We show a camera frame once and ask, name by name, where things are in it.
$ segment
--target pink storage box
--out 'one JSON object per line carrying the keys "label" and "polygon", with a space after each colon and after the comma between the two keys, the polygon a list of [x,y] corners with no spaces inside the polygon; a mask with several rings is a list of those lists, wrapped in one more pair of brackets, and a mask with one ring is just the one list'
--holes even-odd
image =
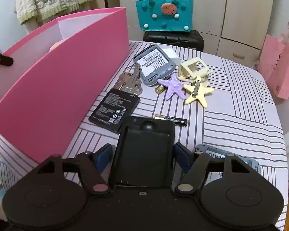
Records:
{"label": "pink storage box", "polygon": [[0,134],[39,163],[63,154],[128,53],[125,8],[62,16],[36,29],[5,52],[14,64],[0,66]]}

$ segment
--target drawer handle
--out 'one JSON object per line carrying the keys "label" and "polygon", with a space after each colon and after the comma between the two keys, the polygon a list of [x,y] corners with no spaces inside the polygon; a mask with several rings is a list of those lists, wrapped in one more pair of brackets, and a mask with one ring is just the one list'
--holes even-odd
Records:
{"label": "drawer handle", "polygon": [[245,55],[237,55],[236,53],[233,53],[233,56],[234,56],[234,57],[237,57],[237,58],[239,58],[239,59],[241,59],[241,60],[244,60],[244,59],[245,59]]}

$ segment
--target drawer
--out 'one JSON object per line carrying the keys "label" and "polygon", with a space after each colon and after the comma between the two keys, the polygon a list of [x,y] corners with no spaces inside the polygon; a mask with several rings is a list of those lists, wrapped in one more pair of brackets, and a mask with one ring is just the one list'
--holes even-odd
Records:
{"label": "drawer", "polygon": [[260,50],[253,47],[221,38],[217,56],[251,67],[258,60]]}

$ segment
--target black rectangular battery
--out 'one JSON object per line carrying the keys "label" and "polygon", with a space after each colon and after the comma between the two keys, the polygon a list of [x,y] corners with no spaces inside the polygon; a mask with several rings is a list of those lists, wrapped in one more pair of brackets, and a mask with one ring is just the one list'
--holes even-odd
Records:
{"label": "black rectangular battery", "polygon": [[139,97],[121,90],[111,89],[89,117],[96,125],[118,133],[123,120],[132,114]]}

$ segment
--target black suitcase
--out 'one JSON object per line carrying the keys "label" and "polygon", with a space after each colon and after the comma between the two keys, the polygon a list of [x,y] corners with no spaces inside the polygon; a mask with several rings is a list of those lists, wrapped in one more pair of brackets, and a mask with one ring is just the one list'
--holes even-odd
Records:
{"label": "black suitcase", "polygon": [[144,41],[169,44],[184,48],[194,48],[203,51],[204,41],[198,31],[173,32],[173,31],[147,31]]}

